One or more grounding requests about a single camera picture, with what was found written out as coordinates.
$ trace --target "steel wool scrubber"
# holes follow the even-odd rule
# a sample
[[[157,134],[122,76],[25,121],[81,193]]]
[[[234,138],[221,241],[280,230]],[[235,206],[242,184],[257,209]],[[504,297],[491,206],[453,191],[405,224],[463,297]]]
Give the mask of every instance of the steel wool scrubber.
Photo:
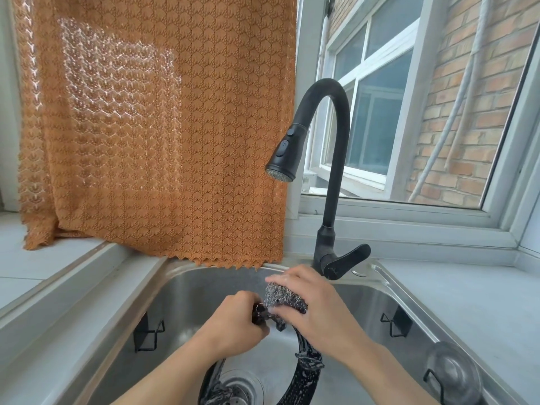
[[[298,294],[287,287],[269,283],[266,287],[265,302],[253,306],[252,321],[260,325],[266,320],[273,320],[278,331],[285,329],[285,321],[279,316],[270,314],[268,307],[289,306],[305,314],[307,304]],[[277,405],[308,405],[319,381],[321,369],[324,368],[322,355],[298,332],[298,359],[293,379]],[[235,395],[232,388],[220,382],[221,370],[225,360],[216,362],[207,372],[199,393],[199,405],[228,405]]]

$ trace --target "faucet spout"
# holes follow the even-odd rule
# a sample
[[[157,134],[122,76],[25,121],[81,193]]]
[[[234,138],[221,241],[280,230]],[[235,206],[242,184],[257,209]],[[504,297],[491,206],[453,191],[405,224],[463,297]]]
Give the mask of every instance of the faucet spout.
[[[323,78],[315,82],[307,90],[294,114],[293,123],[286,136],[278,144],[270,161],[267,163],[266,171],[275,179],[287,182],[294,180],[302,157],[303,144],[309,124],[319,103],[326,96],[330,97],[334,104],[337,130],[332,168],[328,180],[325,212],[315,243],[313,268],[326,278],[337,280],[355,265],[367,259],[371,253],[370,247],[366,244],[356,247],[353,251],[341,257],[334,253],[334,222],[338,210],[341,178],[345,168],[350,130],[349,100],[339,82],[331,78]]]

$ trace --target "drain strainer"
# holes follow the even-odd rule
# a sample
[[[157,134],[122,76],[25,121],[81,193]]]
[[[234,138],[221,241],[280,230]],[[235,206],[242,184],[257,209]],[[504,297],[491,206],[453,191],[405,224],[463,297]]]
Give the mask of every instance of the drain strainer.
[[[231,369],[221,375],[220,381],[226,387],[233,389],[234,394],[229,400],[230,405],[263,405],[265,395],[262,384],[249,371]]]

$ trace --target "orange curtain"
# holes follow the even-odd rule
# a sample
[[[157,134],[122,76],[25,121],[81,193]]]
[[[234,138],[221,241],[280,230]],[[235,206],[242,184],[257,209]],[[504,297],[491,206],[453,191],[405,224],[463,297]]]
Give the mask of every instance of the orange curtain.
[[[282,258],[296,0],[12,0],[26,248],[92,236],[151,255]]]

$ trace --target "sink basin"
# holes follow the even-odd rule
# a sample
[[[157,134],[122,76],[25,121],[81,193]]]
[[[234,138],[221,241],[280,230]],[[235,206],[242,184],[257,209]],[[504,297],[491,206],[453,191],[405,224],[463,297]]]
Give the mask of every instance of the sink basin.
[[[293,266],[303,262],[291,259],[284,260],[284,264]],[[113,402],[189,340],[227,295],[250,290],[263,296],[265,277],[286,268],[264,265],[257,271],[246,268],[225,270],[199,267],[185,261],[169,261],[126,308],[112,331],[104,336],[104,342],[95,348],[91,360],[76,376],[58,405]],[[387,347],[434,398],[439,399],[438,385],[430,387],[423,381],[427,355],[437,341],[446,341],[463,348],[478,366],[483,380],[480,405],[525,404],[381,265],[366,263],[356,273],[348,273],[334,282],[337,292],[365,332]],[[157,334],[155,350],[136,353],[133,331],[138,328],[139,320],[146,318],[147,327],[151,330],[160,329],[163,320],[165,331]],[[391,328],[388,320],[392,319],[395,323]],[[293,377],[297,363],[294,354],[298,352],[294,330],[288,326],[278,332],[274,323],[268,325],[270,335],[257,347],[225,361],[221,381],[241,386],[242,391],[248,393],[248,400],[239,397],[231,405],[276,405]],[[153,349],[153,346],[154,335],[148,334],[140,347]],[[345,367],[329,357],[323,357],[323,362],[325,367],[312,404],[373,404]],[[202,376],[184,404],[197,405],[201,384]]]
[[[114,401],[148,374],[169,354],[186,342],[210,317],[221,301],[239,290],[252,290],[264,295],[267,275],[276,269],[257,271],[197,268],[170,279],[148,308],[150,328],[163,319],[166,331],[158,335],[157,349],[152,352],[134,352],[132,339],[113,362],[102,382],[93,393],[90,404]],[[398,304],[388,294],[369,286],[335,285],[356,320],[368,335],[396,356],[416,381],[422,382],[425,371],[426,350],[433,341],[415,324],[406,338],[392,338],[389,324],[381,323],[383,313],[391,317]],[[285,393],[296,367],[298,340],[292,327],[278,332],[269,322],[270,335],[251,351],[225,361],[221,380],[239,379],[255,392],[253,405],[275,405]],[[152,335],[144,346],[153,345]],[[314,405],[373,404],[368,394],[341,364],[329,357],[323,358],[325,368],[312,400]]]

